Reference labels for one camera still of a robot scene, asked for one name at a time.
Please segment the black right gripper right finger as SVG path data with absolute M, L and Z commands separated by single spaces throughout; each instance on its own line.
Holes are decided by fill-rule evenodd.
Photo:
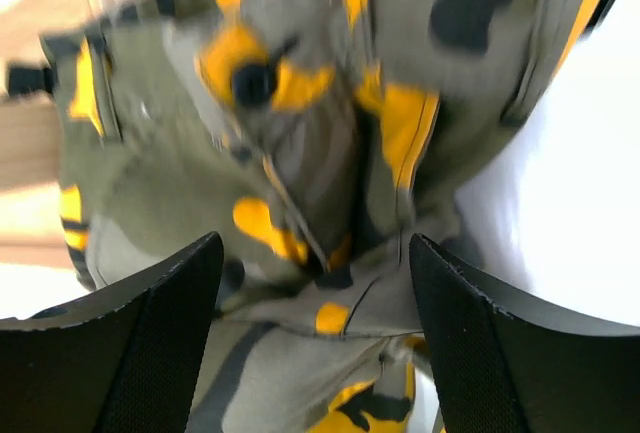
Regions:
M 638 431 L 637 327 L 535 297 L 421 234 L 409 260 L 447 431 Z

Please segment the camouflage yellow green trousers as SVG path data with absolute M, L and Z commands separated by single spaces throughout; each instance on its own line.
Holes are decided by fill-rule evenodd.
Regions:
M 415 233 L 525 123 L 599 0 L 131 0 L 41 45 L 99 289 L 209 232 L 192 432 L 403 432 Z

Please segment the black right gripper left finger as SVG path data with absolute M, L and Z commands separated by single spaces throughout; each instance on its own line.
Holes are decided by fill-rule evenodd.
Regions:
M 184 431 L 222 263 L 211 233 L 77 300 L 2 320 L 2 431 Z

